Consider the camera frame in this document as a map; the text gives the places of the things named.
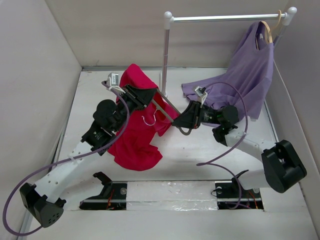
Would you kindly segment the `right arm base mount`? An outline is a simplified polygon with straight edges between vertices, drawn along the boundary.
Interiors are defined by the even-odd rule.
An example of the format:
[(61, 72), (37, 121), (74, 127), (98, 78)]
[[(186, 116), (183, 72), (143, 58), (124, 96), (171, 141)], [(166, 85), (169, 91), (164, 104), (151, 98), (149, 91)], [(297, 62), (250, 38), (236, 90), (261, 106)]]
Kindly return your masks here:
[(218, 210), (264, 210), (259, 188), (245, 190), (241, 188), (241, 195), (237, 181), (218, 180), (210, 194), (216, 198)]

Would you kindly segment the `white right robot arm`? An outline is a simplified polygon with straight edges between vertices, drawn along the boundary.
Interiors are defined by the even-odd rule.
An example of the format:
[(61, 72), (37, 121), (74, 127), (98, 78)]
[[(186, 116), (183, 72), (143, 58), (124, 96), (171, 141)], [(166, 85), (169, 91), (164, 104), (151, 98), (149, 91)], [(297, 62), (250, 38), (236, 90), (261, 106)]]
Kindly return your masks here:
[(176, 117), (172, 126), (189, 131), (201, 124), (216, 124), (214, 139), (230, 149), (238, 149), (262, 163), (259, 170), (244, 170), (234, 177), (231, 191), (242, 197), (251, 189), (271, 188), (284, 193), (307, 176), (307, 170), (294, 146), (287, 140), (267, 141), (251, 136), (236, 126), (238, 110), (227, 105), (218, 110), (190, 101), (187, 108)]

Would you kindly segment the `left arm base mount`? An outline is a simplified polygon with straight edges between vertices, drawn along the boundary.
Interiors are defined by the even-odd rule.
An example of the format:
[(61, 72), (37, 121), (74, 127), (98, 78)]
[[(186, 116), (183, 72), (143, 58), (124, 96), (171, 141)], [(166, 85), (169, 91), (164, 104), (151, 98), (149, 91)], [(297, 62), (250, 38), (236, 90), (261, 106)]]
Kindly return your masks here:
[(98, 195), (82, 200), (81, 210), (87, 211), (122, 211), (127, 209), (128, 183), (126, 181), (112, 181), (103, 172), (96, 172), (94, 178), (100, 180), (103, 188)]

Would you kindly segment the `red t-shirt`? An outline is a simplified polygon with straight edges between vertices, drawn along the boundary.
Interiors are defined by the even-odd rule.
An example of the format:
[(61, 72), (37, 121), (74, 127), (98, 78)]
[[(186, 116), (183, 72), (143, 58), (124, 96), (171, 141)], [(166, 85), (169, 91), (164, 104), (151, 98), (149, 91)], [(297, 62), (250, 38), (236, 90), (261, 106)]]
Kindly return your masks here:
[[(131, 85), (139, 89), (151, 89), (158, 86), (136, 64), (131, 64), (122, 74), (120, 87)], [(114, 161), (121, 167), (133, 171), (145, 171), (153, 168), (163, 157), (158, 147), (151, 145), (157, 133), (163, 136), (171, 124), (160, 111), (156, 112), (156, 123), (148, 126), (144, 123), (154, 121), (153, 104), (143, 110), (135, 110), (129, 118), (128, 125), (120, 138), (108, 149)]]

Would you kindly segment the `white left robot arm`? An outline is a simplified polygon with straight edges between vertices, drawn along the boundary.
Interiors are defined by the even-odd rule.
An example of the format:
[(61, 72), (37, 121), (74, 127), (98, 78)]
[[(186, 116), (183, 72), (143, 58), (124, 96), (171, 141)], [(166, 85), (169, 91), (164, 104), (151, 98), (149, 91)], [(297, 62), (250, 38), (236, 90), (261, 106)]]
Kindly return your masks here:
[(97, 105), (93, 123), (67, 161), (34, 184), (26, 182), (19, 189), (24, 206), (43, 228), (50, 227), (62, 216), (66, 200), (60, 196), (68, 185), (119, 139), (130, 115), (147, 108), (158, 91), (156, 87), (142, 89), (129, 84), (124, 87), (107, 85), (106, 88), (116, 94), (118, 100), (106, 99)]

